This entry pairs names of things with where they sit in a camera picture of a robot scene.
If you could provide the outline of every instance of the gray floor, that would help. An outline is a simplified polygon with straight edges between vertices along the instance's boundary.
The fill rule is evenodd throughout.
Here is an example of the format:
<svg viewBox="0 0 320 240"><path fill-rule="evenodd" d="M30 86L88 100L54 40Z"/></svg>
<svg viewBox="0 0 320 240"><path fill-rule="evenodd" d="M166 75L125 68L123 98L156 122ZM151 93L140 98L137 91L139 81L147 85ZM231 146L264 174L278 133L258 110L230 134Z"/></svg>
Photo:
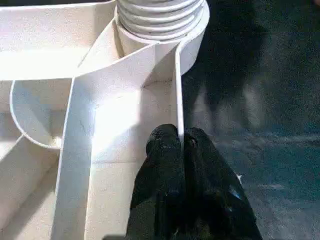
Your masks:
<svg viewBox="0 0 320 240"><path fill-rule="evenodd" d="M320 7L307 0L210 2L183 80L187 127L233 167L264 239L320 239Z"/></svg>

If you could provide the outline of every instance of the white plastic divider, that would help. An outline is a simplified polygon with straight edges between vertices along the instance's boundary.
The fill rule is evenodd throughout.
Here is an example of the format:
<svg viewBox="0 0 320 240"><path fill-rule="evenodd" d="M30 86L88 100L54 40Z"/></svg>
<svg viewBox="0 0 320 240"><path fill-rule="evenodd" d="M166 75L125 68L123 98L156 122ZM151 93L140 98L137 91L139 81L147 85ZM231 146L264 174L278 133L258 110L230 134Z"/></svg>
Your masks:
<svg viewBox="0 0 320 240"><path fill-rule="evenodd" d="M91 167L95 106L72 80L56 183L52 240L83 239Z"/></svg>
<svg viewBox="0 0 320 240"><path fill-rule="evenodd" d="M14 81L10 110L18 129L31 142L60 149L71 79Z"/></svg>
<svg viewBox="0 0 320 240"><path fill-rule="evenodd" d="M21 136L0 159L0 230L8 225L57 158L56 151L48 151Z"/></svg>

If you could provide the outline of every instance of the white plastic part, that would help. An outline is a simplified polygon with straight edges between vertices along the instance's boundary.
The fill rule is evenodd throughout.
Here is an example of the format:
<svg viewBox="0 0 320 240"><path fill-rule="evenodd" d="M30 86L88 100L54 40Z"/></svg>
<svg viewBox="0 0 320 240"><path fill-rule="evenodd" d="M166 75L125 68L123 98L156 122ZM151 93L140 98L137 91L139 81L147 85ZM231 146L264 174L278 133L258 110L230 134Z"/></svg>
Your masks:
<svg viewBox="0 0 320 240"><path fill-rule="evenodd" d="M31 142L60 149L71 79L14 81L10 109L18 129Z"/></svg>
<svg viewBox="0 0 320 240"><path fill-rule="evenodd" d="M139 1L132 0L132 3L140 4ZM157 0L151 2L151 7L162 4ZM172 3L185 4L182 0ZM194 6L199 1L188 3ZM0 88L0 100L3 99L0 113L6 119L0 123L0 127L6 128L0 130L0 152L5 155L0 158L0 172L9 169L2 168L2 161L17 165L13 158L7 158L11 154L16 154L17 161L37 154L38 158L34 159L42 158L42 161L37 161L40 166L34 168L34 174L28 168L33 168L32 157L26 157L23 162L30 162L28 166L21 165L23 168L19 171L26 169L26 176L34 175L37 179L25 180L23 196L18 195L15 207L8 208L7 227L0 232L0 239L101 239L104 235L124 234L134 179L145 159L145 144L151 131L160 124L173 123L183 140L181 74L196 60L209 20L207 3L203 2L202 17L191 31L168 41L143 39L127 31L118 14L114 15L114 1L13 7L10 8L12 14L8 9L0 8L0 13L5 13L0 14L0 19L6 23L17 21L21 39L32 40L20 41L15 28L0 23L0 32L14 33L0 39L6 48L3 55L0 53L0 61L9 60L11 54L16 53L19 56L23 53L23 58L30 61L27 63L30 67L26 68L17 64L16 69L22 69L21 75L10 69L0 73L0 86L3 86ZM18 26L27 16L34 19L28 18L25 28ZM45 16L53 21L52 25ZM150 16L141 17L143 22ZM171 17L169 22L175 21L177 15ZM171 27L177 28L176 24L190 16L178 17ZM38 35L28 31L31 24L35 24ZM164 25L158 27L169 26L165 22L161 24ZM51 26L60 29L54 33ZM17 44L9 44L10 36ZM65 57L62 54L64 47L69 53L73 47L86 50L67 57L71 62L77 62L75 67L62 59L56 61L57 68L48 70L45 66L42 71L39 69L42 65L32 66L44 59L42 55L37 57L40 56L36 53L37 46L45 49L43 56L52 56L50 51L53 49L52 54L58 53L61 58ZM17 148L20 142L27 143L26 152ZM35 182L39 183L46 174L44 169L50 167L45 159L57 156L58 150L58 171L53 167L36 188ZM0 181L0 190L4 193L19 186L18 183L2 185ZM3 202L8 203L9 198L1 196Z"/></svg>
<svg viewBox="0 0 320 240"><path fill-rule="evenodd" d="M204 0L117 1L118 17L123 26L142 39L155 41L184 37L198 25L203 8Z"/></svg>
<svg viewBox="0 0 320 240"><path fill-rule="evenodd" d="M115 2L0 9L0 80L72 78Z"/></svg>
<svg viewBox="0 0 320 240"><path fill-rule="evenodd" d="M47 151L24 136L0 160L0 230L56 161L56 152Z"/></svg>

